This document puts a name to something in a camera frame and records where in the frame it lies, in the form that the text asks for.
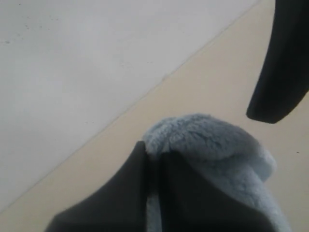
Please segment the beige surface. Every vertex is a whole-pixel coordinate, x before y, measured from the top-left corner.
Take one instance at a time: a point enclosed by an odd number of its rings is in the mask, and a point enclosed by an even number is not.
[[[294,231],[309,231],[309,97],[276,125],[245,116],[268,46],[273,12],[274,1],[262,0],[253,7],[5,210],[0,231],[42,232],[55,213],[104,184],[154,122],[194,112],[242,126],[273,152],[279,170],[267,185]]]

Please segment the black curved edge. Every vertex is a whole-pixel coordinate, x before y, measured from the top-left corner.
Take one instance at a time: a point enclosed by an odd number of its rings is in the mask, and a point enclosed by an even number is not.
[[[146,160],[145,144],[138,142],[110,181],[56,215],[46,232],[144,232]]]
[[[159,199],[163,232],[274,232],[269,220],[205,180],[181,154],[160,161]]]
[[[276,123],[309,90],[309,1],[276,0],[270,43],[247,117]]]

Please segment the fluffy gray fabric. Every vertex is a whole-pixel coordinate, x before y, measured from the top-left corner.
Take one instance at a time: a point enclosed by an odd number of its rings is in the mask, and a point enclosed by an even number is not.
[[[153,162],[164,152],[178,151],[216,187],[264,213],[278,232],[291,231],[263,184],[276,163],[243,129],[210,115],[194,114],[161,120],[145,133],[143,141]],[[162,231],[156,193],[147,202],[147,231]]]

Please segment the white surface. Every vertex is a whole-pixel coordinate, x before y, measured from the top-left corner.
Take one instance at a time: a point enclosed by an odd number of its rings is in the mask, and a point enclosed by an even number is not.
[[[0,0],[0,211],[255,2]]]

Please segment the faux fur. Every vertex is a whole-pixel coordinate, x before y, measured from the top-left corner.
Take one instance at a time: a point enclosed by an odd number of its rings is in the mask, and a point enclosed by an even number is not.
[[[240,127],[210,115],[171,117],[150,128],[143,141],[153,162],[164,152],[178,151],[205,179],[264,213],[278,232],[291,231],[263,184],[276,163],[270,152]],[[147,202],[148,232],[162,231],[158,205],[154,193]]]

